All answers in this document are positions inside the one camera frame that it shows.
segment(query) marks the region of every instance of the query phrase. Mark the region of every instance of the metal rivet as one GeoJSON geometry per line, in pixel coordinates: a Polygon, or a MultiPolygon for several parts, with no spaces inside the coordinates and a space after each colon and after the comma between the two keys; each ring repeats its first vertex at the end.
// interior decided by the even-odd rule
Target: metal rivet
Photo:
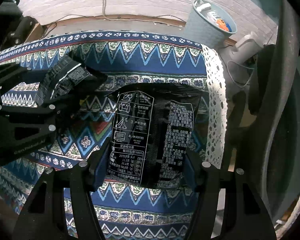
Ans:
{"type": "Polygon", "coordinates": [[[53,132],[55,130],[56,130],[56,127],[53,124],[49,125],[49,131],[53,132]]]}
{"type": "Polygon", "coordinates": [[[85,167],[85,166],[87,166],[88,165],[88,162],[87,161],[80,161],[79,162],[79,166],[80,167],[85,167]]]}
{"type": "Polygon", "coordinates": [[[49,174],[53,171],[53,168],[52,167],[48,167],[44,170],[45,173],[49,174]]]}
{"type": "Polygon", "coordinates": [[[203,162],[202,166],[205,168],[210,168],[211,167],[211,163],[210,162],[203,162]]]}
{"type": "Polygon", "coordinates": [[[238,168],[238,169],[236,169],[235,171],[236,171],[239,175],[243,175],[243,174],[244,174],[244,170],[243,170],[243,169],[238,168]]]}

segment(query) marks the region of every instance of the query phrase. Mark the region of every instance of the white brick wall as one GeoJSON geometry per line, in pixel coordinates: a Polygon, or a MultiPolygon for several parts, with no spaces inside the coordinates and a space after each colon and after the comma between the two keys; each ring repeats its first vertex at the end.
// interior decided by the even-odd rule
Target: white brick wall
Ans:
{"type": "MultiPolygon", "coordinates": [[[[107,0],[106,14],[135,14],[157,16],[171,14],[188,19],[193,0],[107,0]]],[[[235,20],[238,40],[255,31],[264,41],[276,33],[276,23],[250,0],[212,0],[223,7],[235,20]]],[[[21,0],[24,15],[35,17],[42,25],[69,15],[102,15],[102,0],[21,0]]]]}

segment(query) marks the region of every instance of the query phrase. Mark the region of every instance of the trash can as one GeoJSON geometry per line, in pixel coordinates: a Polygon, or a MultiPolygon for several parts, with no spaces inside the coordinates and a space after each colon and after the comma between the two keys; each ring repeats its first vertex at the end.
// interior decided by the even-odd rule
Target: trash can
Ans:
{"type": "Polygon", "coordinates": [[[225,10],[209,0],[195,0],[192,3],[192,9],[182,36],[188,40],[196,41],[213,49],[218,44],[222,44],[226,38],[229,38],[236,32],[237,25],[225,10]],[[231,31],[227,32],[209,22],[207,18],[196,9],[195,4],[198,1],[210,3],[211,10],[215,11],[226,23],[228,23],[231,31]]]}

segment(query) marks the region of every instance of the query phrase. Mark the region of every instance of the white lace trim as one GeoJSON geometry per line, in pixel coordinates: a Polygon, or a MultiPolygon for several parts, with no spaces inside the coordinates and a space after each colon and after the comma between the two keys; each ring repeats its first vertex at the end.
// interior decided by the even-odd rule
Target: white lace trim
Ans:
{"type": "Polygon", "coordinates": [[[205,45],[202,45],[202,50],[209,90],[209,127],[205,160],[220,169],[227,126],[226,83],[222,63],[216,51],[205,45]]]}

